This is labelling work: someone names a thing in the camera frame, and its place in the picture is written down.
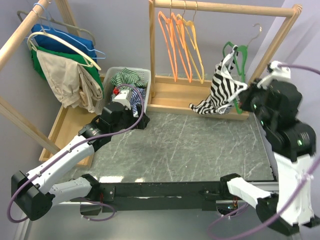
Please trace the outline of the yellow hanger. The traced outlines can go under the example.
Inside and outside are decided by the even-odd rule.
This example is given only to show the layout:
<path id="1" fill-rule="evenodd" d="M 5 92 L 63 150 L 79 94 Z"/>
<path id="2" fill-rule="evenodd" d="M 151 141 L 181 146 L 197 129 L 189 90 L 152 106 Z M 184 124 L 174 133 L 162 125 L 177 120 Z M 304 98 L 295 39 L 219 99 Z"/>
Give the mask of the yellow hanger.
<path id="1" fill-rule="evenodd" d="M 186 21 L 184 18 L 184 13 L 182 15 L 178 14 L 177 17 L 179 20 L 182 21 L 184 32 L 189 37 L 190 44 L 191 44 L 193 50 L 196 52 L 201 72 L 197 68 L 196 62 L 190 52 L 190 49 L 189 49 L 187 43 L 184 44 L 183 49 L 187 50 L 189 60 L 191 60 L 193 68 L 194 68 L 196 75 L 198 77 L 198 80 L 200 81 L 201 84 L 203 84 L 205 82 L 205 69 L 204 69 L 201 53 L 200 53 L 198 42 L 197 42 L 197 32 L 196 32 L 196 27 L 194 24 L 197 10 L 198 10 L 198 2 L 196 1 L 195 2 L 195 10 L 194 10 L 192 20 Z"/>

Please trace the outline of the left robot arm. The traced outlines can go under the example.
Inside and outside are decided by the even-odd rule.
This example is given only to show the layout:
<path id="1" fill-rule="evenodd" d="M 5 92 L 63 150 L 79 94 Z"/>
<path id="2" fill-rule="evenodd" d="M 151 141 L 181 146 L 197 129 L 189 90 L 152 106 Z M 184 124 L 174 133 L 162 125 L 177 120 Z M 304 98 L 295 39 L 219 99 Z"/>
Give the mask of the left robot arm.
<path id="1" fill-rule="evenodd" d="M 101 184 L 90 174 L 57 183 L 81 160 L 109 143 L 112 136 L 132 129 L 143 130 L 150 118 L 143 103 L 137 105 L 138 116 L 123 103 L 111 101 L 77 135 L 49 160 L 27 173 L 18 171 L 11 177 L 10 204 L 16 203 L 26 218 L 35 221 L 53 206 L 81 198 L 93 203 L 102 195 Z"/>

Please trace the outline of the blue white striped tank top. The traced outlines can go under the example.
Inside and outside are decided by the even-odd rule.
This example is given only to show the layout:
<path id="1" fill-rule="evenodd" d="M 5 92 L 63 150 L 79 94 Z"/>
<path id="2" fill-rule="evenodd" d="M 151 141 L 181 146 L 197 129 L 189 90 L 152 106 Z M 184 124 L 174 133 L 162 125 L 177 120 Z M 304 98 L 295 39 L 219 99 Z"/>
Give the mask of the blue white striped tank top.
<path id="1" fill-rule="evenodd" d="M 141 87 L 137 87 L 136 89 L 140 93 L 140 95 L 142 96 L 143 101 L 145 101 L 146 100 L 146 89 L 141 88 Z M 137 91 L 135 91 L 134 89 L 131 89 L 132 95 L 131 95 L 131 98 L 129 101 L 134 117 L 136 117 L 138 115 L 137 105 L 141 105 L 141 99 L 140 99 Z"/>

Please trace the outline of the black white zebra garment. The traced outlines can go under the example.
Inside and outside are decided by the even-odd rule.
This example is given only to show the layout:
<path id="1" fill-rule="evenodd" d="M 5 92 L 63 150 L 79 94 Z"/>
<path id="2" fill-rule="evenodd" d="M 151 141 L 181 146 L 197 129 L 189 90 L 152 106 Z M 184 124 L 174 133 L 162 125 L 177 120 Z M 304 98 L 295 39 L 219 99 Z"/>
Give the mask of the black white zebra garment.
<path id="1" fill-rule="evenodd" d="M 232 51 L 215 65 L 209 95 L 197 105 L 189 104 L 192 111 L 199 115 L 227 114 L 238 102 L 239 94 L 247 90 L 248 85 L 245 82 L 231 76 L 236 65 L 237 50 L 238 46 L 233 46 Z"/>

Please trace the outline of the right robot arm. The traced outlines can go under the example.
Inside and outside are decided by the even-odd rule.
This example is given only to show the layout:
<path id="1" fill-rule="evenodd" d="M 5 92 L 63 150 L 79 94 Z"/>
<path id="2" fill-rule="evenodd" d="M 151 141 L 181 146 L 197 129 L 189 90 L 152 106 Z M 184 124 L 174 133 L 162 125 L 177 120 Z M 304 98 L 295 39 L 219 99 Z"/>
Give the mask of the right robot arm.
<path id="1" fill-rule="evenodd" d="M 219 194 L 238 197 L 252 206 L 261 222 L 273 216 L 269 227 L 290 236 L 320 224 L 311 203 L 309 168 L 316 152 L 314 129 L 297 119 L 302 94 L 288 81 L 260 78 L 239 94 L 240 107 L 252 112 L 265 131 L 277 164 L 278 192 L 262 190 L 231 173 L 220 178 Z"/>

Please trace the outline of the orange plastic hanger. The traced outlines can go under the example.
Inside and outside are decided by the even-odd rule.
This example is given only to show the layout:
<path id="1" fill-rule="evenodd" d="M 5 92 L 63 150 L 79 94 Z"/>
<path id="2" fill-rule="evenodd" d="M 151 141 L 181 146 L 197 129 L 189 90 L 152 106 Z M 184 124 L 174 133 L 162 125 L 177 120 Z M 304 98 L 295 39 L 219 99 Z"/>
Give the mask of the orange plastic hanger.
<path id="1" fill-rule="evenodd" d="M 157 19 L 158 19 L 158 23 L 161 28 L 165 45 L 167 48 L 173 80 L 174 82 L 176 82 L 178 79 L 178 64 L 177 64 L 176 48 L 175 48 L 175 32 L 174 32 L 173 21 L 171 19 L 171 13 L 172 12 L 170 12 L 168 17 L 166 17 L 162 11 L 159 11 L 157 15 Z"/>

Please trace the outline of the green white striped tank top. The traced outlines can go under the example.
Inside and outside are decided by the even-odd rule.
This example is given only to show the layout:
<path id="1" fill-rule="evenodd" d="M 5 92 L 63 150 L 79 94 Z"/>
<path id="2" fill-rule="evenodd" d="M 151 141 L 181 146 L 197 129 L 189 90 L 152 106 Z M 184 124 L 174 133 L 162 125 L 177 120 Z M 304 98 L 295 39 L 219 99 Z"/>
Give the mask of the green white striped tank top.
<path id="1" fill-rule="evenodd" d="M 120 72 L 116 73 L 110 79 L 110 83 L 115 87 L 123 84 L 133 85 L 135 87 L 145 86 L 138 73 L 128 68 L 123 68 Z"/>

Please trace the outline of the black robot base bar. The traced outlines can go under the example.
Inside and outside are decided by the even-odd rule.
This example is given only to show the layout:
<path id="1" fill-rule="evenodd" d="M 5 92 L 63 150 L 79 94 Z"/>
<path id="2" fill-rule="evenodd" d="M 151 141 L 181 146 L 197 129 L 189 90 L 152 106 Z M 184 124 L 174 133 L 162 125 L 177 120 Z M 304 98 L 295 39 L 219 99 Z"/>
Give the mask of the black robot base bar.
<path id="1" fill-rule="evenodd" d="M 116 211 L 189 210 L 214 211 L 217 202 L 239 200 L 220 181 L 101 183 L 87 200 L 111 205 Z"/>

